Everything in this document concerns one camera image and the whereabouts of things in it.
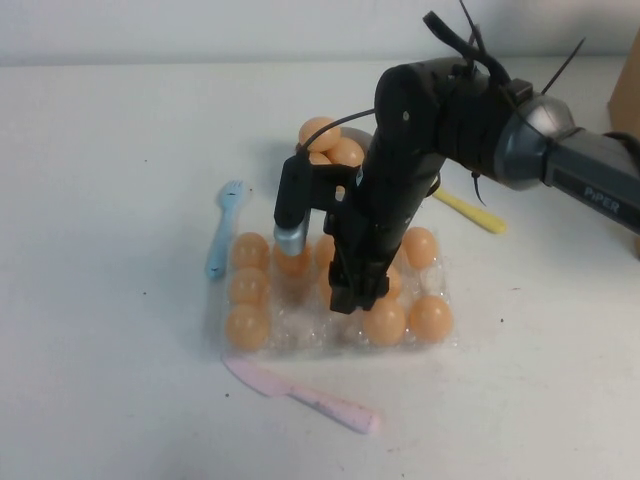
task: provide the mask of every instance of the clear plastic egg tray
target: clear plastic egg tray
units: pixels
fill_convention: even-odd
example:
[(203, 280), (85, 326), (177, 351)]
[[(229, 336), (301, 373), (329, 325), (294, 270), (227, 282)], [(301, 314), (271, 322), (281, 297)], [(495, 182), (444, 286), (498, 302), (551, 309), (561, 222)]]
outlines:
[[(268, 297), (259, 307), (266, 313), (269, 334), (259, 349), (250, 351), (233, 346), (227, 337), (225, 325), (232, 309), (236, 306), (230, 300), (230, 286), (238, 272), (231, 264), (224, 280), (224, 294), (221, 302), (220, 321), (217, 324), (216, 339), (222, 353), (244, 353), (264, 357), (283, 357), (292, 354), (307, 356), (331, 356), (347, 353), (376, 353), (385, 351), (411, 351), (429, 348), (434, 343), (420, 340), (410, 328), (409, 312), (414, 302), (423, 296), (440, 297), (448, 305), (450, 298), (445, 282), (442, 254), (438, 242), (438, 255), (431, 266), (415, 270), (409, 266), (404, 250), (401, 249), (393, 262), (402, 279), (402, 290), (396, 298), (406, 317), (406, 328), (401, 340), (392, 346), (378, 346), (371, 342), (363, 328), (367, 312), (357, 310), (344, 315), (329, 310), (322, 298), (318, 280), (321, 269), (315, 262), (315, 246), (321, 236), (309, 237), (313, 248), (310, 268), (302, 276), (291, 277), (281, 271), (274, 259), (274, 241), (269, 235), (262, 235), (269, 244), (269, 266), (265, 270), (270, 287)], [(456, 344), (455, 320), (451, 332), (437, 343)]]

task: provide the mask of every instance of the table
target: table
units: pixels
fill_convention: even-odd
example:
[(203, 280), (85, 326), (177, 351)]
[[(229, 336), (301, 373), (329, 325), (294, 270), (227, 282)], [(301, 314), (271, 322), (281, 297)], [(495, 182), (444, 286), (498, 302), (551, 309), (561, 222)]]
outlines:
[[(505, 61), (538, 88), (561, 62)], [(576, 59), (550, 93), (605, 131), (622, 62)], [(397, 63), (0, 69), (0, 478), (637, 475), (633, 236), (546, 187), (481, 179), (504, 236), (436, 200), (420, 209), (457, 346), (272, 365), (379, 409), (375, 436), (256, 395), (208, 349), (217, 190), (250, 182), (239, 229), (270, 232), (298, 127), (369, 108)], [(443, 184), (477, 202), (452, 162)]]

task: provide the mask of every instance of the egg carton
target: egg carton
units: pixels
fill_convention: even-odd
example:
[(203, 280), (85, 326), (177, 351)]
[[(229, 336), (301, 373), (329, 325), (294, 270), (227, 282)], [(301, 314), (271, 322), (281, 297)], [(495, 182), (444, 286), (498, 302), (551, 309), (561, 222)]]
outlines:
[[(217, 323), (217, 347), (223, 353), (251, 353), (259, 357), (283, 357), (288, 355), (332, 356), (339, 354), (364, 354), (385, 351), (415, 351), (423, 350), (437, 343), (457, 345), (455, 321), (452, 330), (444, 339), (437, 342), (420, 340), (409, 324), (409, 312), (415, 302), (425, 296), (434, 296), (449, 306), (450, 297), (445, 282), (445, 272), (442, 255), (438, 243), (438, 255), (434, 262), (422, 270), (413, 269), (407, 260), (406, 253), (401, 248), (394, 259), (392, 267), (396, 269), (402, 286), (395, 301), (402, 309), (406, 325), (397, 343), (388, 346), (376, 344), (367, 336), (364, 328), (365, 316), (368, 312), (357, 310), (345, 315), (331, 311), (327, 301), (323, 298), (320, 276), (326, 274), (324, 268), (319, 268), (316, 261), (316, 245), (322, 236), (310, 237), (306, 255), (310, 255), (309, 268), (301, 275), (292, 276), (283, 272), (279, 263), (275, 261), (274, 242), (267, 241), (269, 251), (268, 266), (266, 261), (260, 266), (268, 280), (269, 287), (263, 293), (257, 293), (252, 299), (252, 306), (263, 312), (261, 322), (253, 322), (257, 329), (259, 340), (252, 343), (250, 348), (238, 348), (229, 341), (229, 331), (226, 324), (235, 307), (246, 302), (231, 300), (234, 281), (241, 276), (234, 267), (230, 254), (230, 262), (225, 277), (224, 298), (221, 302), (220, 321)], [(266, 319), (267, 331), (260, 326)]]

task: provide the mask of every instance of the egg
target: egg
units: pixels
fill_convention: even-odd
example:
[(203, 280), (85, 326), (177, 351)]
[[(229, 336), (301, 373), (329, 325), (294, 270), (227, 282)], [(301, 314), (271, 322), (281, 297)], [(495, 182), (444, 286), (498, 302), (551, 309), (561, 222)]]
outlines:
[(424, 342), (442, 341), (453, 329), (453, 314), (441, 297), (419, 298), (409, 312), (409, 328)]
[(402, 267), (406, 261), (407, 254), (404, 251), (404, 247), (400, 245), (400, 248), (398, 248), (398, 251), (396, 252), (396, 256), (393, 257), (393, 262), (391, 262), (391, 265), (396, 267), (398, 270), (402, 270)]
[[(304, 145), (304, 143), (309, 140), (314, 133), (331, 122), (333, 122), (333, 119), (329, 117), (314, 117), (304, 122), (298, 132), (298, 141), (300, 142), (300, 145)], [(340, 140), (340, 127), (330, 128), (313, 141), (309, 146), (309, 151), (324, 152), (338, 143), (338, 140)]]
[(313, 252), (307, 243), (300, 255), (286, 255), (277, 245), (273, 247), (273, 259), (282, 273), (290, 277), (301, 277), (309, 271)]
[(233, 243), (231, 264), (237, 269), (254, 267), (266, 270), (269, 267), (269, 244), (262, 235), (243, 233)]
[(238, 270), (229, 284), (229, 300), (263, 307), (269, 297), (269, 278), (259, 268)]
[(387, 276), (389, 277), (389, 292), (386, 296), (396, 299), (402, 292), (402, 276), (393, 265), (387, 270)]
[(431, 266), (438, 256), (438, 244), (426, 228), (412, 227), (404, 234), (402, 246), (412, 268), (422, 270)]
[(318, 293), (327, 308), (331, 306), (331, 285), (329, 284), (329, 267), (320, 272), (318, 277)]
[(316, 265), (318, 268), (328, 267), (336, 252), (333, 237), (331, 235), (323, 235), (316, 243), (316, 251), (314, 254)]
[(236, 305), (231, 310), (225, 333), (229, 343), (240, 350), (255, 351), (269, 338), (269, 318), (254, 305)]
[(365, 335), (371, 343), (380, 347), (400, 343), (406, 327), (407, 319), (403, 308), (389, 297), (378, 299), (362, 319)]
[(331, 163), (358, 167), (364, 160), (364, 150), (355, 140), (342, 137), (338, 142), (325, 153)]
[(331, 165), (331, 161), (319, 152), (310, 152), (309, 162), (311, 162), (312, 165)]

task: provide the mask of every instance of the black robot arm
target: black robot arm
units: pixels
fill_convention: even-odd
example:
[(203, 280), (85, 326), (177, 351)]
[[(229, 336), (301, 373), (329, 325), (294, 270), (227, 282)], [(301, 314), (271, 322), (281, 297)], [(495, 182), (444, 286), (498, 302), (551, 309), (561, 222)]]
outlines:
[[(282, 170), (276, 242), (289, 255), (301, 253), (311, 209), (326, 212), (324, 231), (336, 247), (329, 283), (337, 312), (369, 310), (387, 293), (386, 272), (421, 202), (437, 189), (446, 158), (515, 190), (557, 187), (640, 234), (637, 139), (576, 127), (564, 102), (511, 79), (484, 51), (475, 27), (479, 49), (433, 12), (424, 21), (463, 57), (400, 65), (382, 75), (373, 109), (377, 129), (362, 166), (311, 165), (310, 139)], [(345, 188), (341, 200), (338, 186)]]

